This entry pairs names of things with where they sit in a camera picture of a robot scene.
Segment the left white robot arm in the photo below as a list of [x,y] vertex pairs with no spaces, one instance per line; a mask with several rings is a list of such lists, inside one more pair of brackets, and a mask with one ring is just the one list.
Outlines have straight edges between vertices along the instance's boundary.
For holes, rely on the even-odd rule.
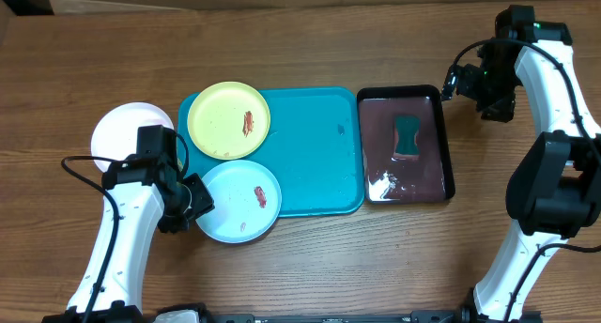
[[135,153],[109,160],[100,183],[99,233],[85,275],[59,315],[46,322],[142,322],[142,293],[149,248],[156,231],[186,231],[214,208],[207,187],[177,162],[183,137],[162,125],[137,131]]

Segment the light blue plate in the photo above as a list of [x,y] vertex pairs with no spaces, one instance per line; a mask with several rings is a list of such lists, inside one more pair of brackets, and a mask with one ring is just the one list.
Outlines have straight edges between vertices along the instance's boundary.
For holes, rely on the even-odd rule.
[[263,165],[227,161],[212,168],[202,181],[214,209],[196,222],[208,237],[222,243],[245,243],[267,233],[276,222],[282,192],[274,174]]

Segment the white plate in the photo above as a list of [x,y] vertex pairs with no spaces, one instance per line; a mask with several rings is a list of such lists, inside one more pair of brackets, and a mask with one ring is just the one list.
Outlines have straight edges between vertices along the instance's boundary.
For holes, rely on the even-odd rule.
[[162,125],[173,129],[171,118],[161,108],[146,102],[120,105],[97,124],[91,137],[91,155],[123,161],[136,153],[140,127]]

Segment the green sponge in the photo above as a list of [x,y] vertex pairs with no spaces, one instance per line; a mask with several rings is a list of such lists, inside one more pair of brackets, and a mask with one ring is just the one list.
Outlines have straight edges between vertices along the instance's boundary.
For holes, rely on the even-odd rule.
[[394,152],[396,160],[415,159],[419,156],[417,135],[420,119],[414,115],[399,115],[394,119]]

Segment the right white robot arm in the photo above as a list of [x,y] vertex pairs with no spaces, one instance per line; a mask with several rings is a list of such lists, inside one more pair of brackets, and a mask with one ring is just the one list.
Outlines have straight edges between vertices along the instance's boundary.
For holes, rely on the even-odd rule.
[[508,233],[454,320],[539,322],[541,315],[523,306],[553,255],[600,250],[568,242],[600,216],[600,127],[579,88],[565,23],[540,22],[533,7],[511,5],[497,15],[493,38],[466,49],[477,52],[480,65],[454,61],[441,98],[464,96],[483,119],[508,122],[521,86],[536,139],[507,185]]

